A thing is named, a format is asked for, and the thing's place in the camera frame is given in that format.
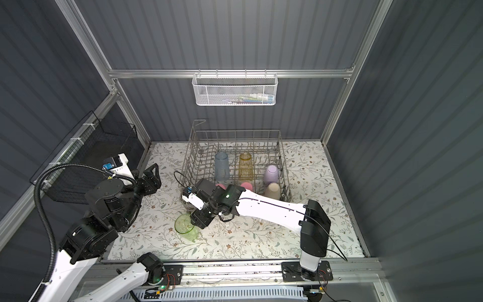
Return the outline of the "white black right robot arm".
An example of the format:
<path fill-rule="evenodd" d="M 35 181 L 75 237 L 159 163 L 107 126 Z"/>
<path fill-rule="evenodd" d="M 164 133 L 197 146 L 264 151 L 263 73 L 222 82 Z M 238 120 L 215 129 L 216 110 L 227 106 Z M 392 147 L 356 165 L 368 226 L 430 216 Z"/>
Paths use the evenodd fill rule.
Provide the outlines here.
<path fill-rule="evenodd" d="M 299 265 L 304 274 L 316 274 L 320 261 L 327 255 L 332 222 L 319 202 L 288 203 L 258 195 L 234 184 L 227 188 L 202 179 L 182 191 L 182 200 L 195 207 L 191 223 L 205 229 L 218 217 L 231 221 L 247 216 L 275 223 L 299 235 L 301 256 Z"/>

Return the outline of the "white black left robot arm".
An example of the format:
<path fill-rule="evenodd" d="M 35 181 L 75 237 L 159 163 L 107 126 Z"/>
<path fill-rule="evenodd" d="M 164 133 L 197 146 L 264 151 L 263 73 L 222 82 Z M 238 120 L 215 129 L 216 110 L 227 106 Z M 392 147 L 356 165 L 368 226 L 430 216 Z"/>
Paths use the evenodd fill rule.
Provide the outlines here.
<path fill-rule="evenodd" d="M 158 164 L 153 164 L 135 179 L 120 168 L 102 169 L 108 178 L 86 193 L 90 210 L 75 222 L 60 244 L 42 205 L 40 193 L 46 178 L 53 172 L 69 168 L 86 168 L 85 164 L 59 164 L 43 172 L 37 179 L 33 198 L 50 245 L 50 260 L 44 278 L 31 301 L 70 301 L 83 277 L 97 263 L 107 247 L 127 231 L 137 219 L 142 199 L 161 187 Z"/>

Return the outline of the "lilac plastic cup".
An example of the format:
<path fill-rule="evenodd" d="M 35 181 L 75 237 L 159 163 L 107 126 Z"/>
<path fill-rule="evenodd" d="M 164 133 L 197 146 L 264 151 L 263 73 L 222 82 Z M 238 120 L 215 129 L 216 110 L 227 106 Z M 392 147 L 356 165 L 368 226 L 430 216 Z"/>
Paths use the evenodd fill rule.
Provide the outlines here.
<path fill-rule="evenodd" d="M 270 185 L 272 183 L 279 182 L 280 171 L 277 166 L 270 165 L 267 166 L 264 172 L 264 183 Z"/>

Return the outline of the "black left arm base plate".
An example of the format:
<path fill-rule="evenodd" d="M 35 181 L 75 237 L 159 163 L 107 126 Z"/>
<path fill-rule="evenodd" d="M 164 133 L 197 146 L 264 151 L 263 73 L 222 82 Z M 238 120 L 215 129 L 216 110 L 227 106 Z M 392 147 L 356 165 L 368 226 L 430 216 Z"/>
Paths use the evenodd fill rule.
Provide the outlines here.
<path fill-rule="evenodd" d="M 184 266 L 168 265 L 159 266 L 149 271 L 147 284 L 151 286 L 177 286 L 181 284 Z"/>

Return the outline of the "yellow transparent cup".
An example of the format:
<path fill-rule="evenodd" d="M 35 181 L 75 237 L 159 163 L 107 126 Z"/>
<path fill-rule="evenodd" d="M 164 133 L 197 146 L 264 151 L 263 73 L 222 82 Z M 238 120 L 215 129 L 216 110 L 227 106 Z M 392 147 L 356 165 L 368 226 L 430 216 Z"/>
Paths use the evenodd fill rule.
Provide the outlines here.
<path fill-rule="evenodd" d="M 241 153 L 239 156 L 238 178 L 240 181 L 252 181 L 254 179 L 254 162 L 249 152 Z"/>

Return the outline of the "beige plastic cup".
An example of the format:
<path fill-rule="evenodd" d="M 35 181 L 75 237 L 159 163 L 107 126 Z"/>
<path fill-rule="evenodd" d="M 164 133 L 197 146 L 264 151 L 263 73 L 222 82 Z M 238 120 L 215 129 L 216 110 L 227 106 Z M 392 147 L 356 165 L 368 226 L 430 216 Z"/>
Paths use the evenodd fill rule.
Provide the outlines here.
<path fill-rule="evenodd" d="M 281 188 L 279 184 L 276 182 L 270 183 L 265 190 L 264 196 L 273 200 L 280 200 Z"/>

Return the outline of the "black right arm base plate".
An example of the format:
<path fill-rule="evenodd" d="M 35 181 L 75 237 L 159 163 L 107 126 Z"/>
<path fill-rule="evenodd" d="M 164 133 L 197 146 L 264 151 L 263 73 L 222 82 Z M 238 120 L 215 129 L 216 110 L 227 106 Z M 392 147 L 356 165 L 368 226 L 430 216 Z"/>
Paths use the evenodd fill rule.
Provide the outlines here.
<path fill-rule="evenodd" d="M 289 261 L 281 263 L 283 281 L 286 283 L 302 281 L 333 281 L 332 268 L 328 261 L 320 261 L 315 271 L 303 269 L 299 262 Z"/>

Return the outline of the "green transparent cup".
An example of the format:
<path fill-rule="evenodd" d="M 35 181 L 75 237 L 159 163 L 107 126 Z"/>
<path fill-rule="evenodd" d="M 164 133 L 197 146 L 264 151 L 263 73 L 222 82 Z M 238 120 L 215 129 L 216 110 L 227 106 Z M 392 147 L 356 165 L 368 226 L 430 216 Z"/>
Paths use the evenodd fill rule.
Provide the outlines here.
<path fill-rule="evenodd" d="M 180 215 L 175 223 L 175 230 L 188 241 L 195 242 L 199 237 L 199 228 L 191 223 L 190 214 Z"/>

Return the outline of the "blue transparent cup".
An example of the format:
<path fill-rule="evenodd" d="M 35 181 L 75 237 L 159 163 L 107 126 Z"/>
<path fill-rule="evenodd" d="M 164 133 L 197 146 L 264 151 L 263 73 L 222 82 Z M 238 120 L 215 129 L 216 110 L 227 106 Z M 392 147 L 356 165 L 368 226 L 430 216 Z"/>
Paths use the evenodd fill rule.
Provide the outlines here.
<path fill-rule="evenodd" d="M 215 180 L 217 182 L 227 181 L 230 178 L 230 161 L 228 154 L 218 152 L 215 154 Z"/>

